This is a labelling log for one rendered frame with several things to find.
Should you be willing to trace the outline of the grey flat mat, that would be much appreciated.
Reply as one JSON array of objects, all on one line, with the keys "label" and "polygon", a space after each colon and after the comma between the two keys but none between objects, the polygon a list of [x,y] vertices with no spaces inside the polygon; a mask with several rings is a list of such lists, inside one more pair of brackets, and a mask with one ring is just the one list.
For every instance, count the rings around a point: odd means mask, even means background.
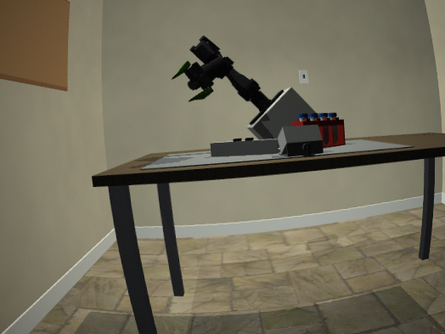
[{"label": "grey flat mat", "polygon": [[[396,145],[396,144],[390,144],[390,143],[383,144],[383,143],[369,142],[369,141],[360,140],[360,139],[359,140],[347,140],[346,142],[351,143],[351,144],[360,144],[360,145],[367,145],[367,146],[365,147],[365,146],[344,144],[344,145],[339,145],[339,146],[323,148],[323,149],[326,149],[326,150],[324,150],[324,153],[313,154],[313,155],[327,156],[327,155],[338,155],[338,154],[347,154],[347,153],[376,151],[376,150],[394,150],[394,149],[403,149],[403,148],[414,147],[414,146],[406,146],[403,144]],[[374,146],[374,147],[368,147],[368,146]],[[377,147],[377,148],[375,148],[375,147]],[[381,147],[381,148],[378,148],[378,147]],[[330,151],[327,151],[327,150],[330,150]],[[331,151],[331,150],[334,150],[334,151]],[[343,150],[343,151],[336,151],[336,150]],[[309,156],[281,156],[279,154],[281,154],[281,152],[279,152],[278,154],[247,155],[247,156],[213,156],[213,157],[211,157],[210,151],[171,154],[171,155],[164,156],[161,159],[146,166],[149,168],[143,167],[140,170],[173,168],[173,167],[194,167],[194,166],[228,164],[228,163],[249,162],[249,161],[269,161],[269,160],[309,157]]]}]

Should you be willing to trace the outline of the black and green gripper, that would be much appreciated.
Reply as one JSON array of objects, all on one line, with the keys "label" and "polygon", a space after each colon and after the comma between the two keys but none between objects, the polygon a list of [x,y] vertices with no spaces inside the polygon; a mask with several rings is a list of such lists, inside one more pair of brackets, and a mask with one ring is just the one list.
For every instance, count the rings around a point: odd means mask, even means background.
[{"label": "black and green gripper", "polygon": [[[212,64],[212,63],[209,63],[209,64],[207,63],[206,65],[203,65],[201,67],[198,64],[198,62],[195,62],[192,64],[191,67],[190,66],[191,66],[191,64],[188,61],[186,61],[183,64],[183,66],[179,69],[177,74],[172,78],[172,79],[174,79],[177,76],[180,76],[181,74],[185,73],[185,75],[188,77],[188,79],[191,82],[197,81],[197,83],[203,89],[203,91],[201,93],[198,93],[197,95],[195,95],[192,99],[189,100],[189,102],[193,101],[193,100],[197,100],[197,99],[204,99],[208,95],[210,95],[213,92],[213,89],[211,88],[211,86],[214,84],[211,79],[213,77],[217,76],[217,68],[215,69],[213,67],[214,64]],[[205,95],[205,96],[203,96],[203,95]]]}]

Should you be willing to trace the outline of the red tube rack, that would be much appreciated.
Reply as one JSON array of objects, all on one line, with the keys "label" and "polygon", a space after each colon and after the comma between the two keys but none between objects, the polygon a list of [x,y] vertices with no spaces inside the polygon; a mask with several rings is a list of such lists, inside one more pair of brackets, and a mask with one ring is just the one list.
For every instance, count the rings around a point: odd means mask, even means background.
[{"label": "red tube rack", "polygon": [[[330,120],[330,118],[324,118],[324,121],[321,121],[321,118],[315,118],[315,121],[311,121],[311,119],[304,119],[304,122],[300,122],[300,119],[297,119],[297,122],[292,122],[291,126],[297,126],[297,125],[303,126],[303,125],[315,125],[315,124],[318,124],[319,130],[321,132],[322,140],[323,140],[323,148],[346,144],[344,119],[339,120],[339,117],[334,117],[334,120]],[[333,126],[334,125],[337,125],[337,132],[338,132],[338,141],[335,144],[334,144],[334,135],[333,135]],[[328,142],[327,145],[324,145],[324,126],[329,126],[330,141]]]}]

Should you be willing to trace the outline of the grey control panel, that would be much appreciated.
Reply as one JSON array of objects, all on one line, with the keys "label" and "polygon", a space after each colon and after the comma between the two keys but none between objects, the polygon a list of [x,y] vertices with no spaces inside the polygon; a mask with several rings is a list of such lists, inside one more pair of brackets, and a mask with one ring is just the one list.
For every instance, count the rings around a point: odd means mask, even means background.
[{"label": "grey control panel", "polygon": [[282,127],[279,136],[281,156],[315,156],[324,153],[318,125]]}]

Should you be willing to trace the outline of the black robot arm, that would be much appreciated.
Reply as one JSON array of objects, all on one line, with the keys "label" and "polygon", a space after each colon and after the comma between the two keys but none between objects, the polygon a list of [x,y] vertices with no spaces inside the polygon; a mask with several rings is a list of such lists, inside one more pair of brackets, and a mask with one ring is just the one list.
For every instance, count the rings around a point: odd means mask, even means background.
[{"label": "black robot arm", "polygon": [[212,81],[216,77],[223,79],[226,76],[232,83],[234,88],[238,91],[238,94],[244,100],[250,101],[260,111],[256,115],[256,117],[249,123],[250,125],[252,125],[284,92],[284,90],[282,89],[277,96],[275,95],[273,97],[272,100],[269,99],[261,91],[258,91],[260,89],[259,84],[253,78],[249,80],[246,76],[238,73],[232,66],[234,62],[229,57],[222,57],[219,50],[220,48],[216,46],[212,41],[207,39],[204,35],[200,38],[200,43],[196,47],[193,46],[190,49],[190,51],[204,63],[203,65],[212,63],[214,64],[214,68],[217,68],[217,76],[213,77],[211,79]]}]

